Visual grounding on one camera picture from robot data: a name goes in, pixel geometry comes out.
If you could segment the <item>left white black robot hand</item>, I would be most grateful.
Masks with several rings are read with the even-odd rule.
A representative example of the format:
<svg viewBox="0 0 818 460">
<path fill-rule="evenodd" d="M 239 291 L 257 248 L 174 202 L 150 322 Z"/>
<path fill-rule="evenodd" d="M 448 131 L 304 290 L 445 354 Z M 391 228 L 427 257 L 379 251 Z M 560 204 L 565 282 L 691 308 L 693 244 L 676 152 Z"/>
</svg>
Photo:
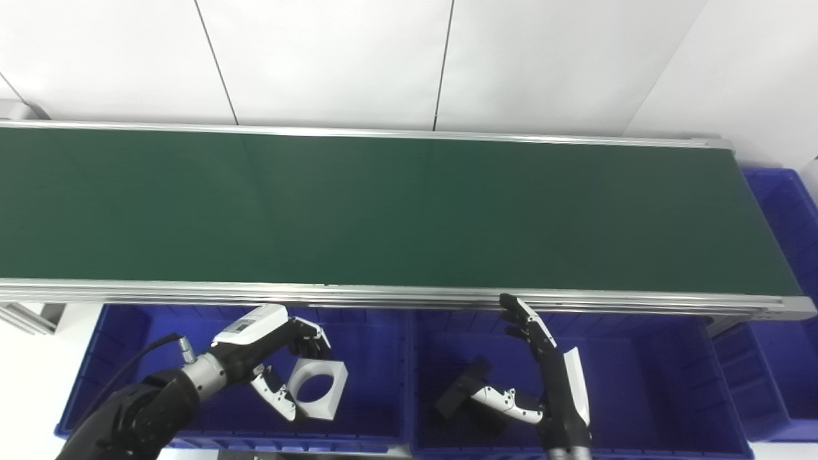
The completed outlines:
<svg viewBox="0 0 818 460">
<path fill-rule="evenodd" d="M 231 323 L 213 339 L 207 352 L 227 376 L 227 384 L 248 384 L 264 402 L 289 422 L 306 414 L 286 382 L 265 362 L 281 349 L 309 359 L 331 359 L 330 341 L 313 321 L 292 316 L 286 306 L 269 303 Z"/>
</svg>

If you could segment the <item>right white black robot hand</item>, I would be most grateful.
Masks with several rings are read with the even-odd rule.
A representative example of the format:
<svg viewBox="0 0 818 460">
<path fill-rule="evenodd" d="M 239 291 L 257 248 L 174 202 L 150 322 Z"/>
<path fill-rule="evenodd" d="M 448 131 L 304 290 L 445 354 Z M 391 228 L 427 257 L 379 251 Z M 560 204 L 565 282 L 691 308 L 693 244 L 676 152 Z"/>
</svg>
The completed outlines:
<svg viewBox="0 0 818 460">
<path fill-rule="evenodd" d="M 472 384 L 468 398 L 499 414 L 534 425 L 547 454 L 567 458 L 588 457 L 591 448 L 587 387 L 578 350 L 561 352 L 541 316 L 515 295 L 502 293 L 502 317 L 511 326 L 507 333 L 528 345 L 539 367 L 543 395 L 534 407 L 517 402 L 515 389 L 497 390 L 484 383 Z"/>
</svg>

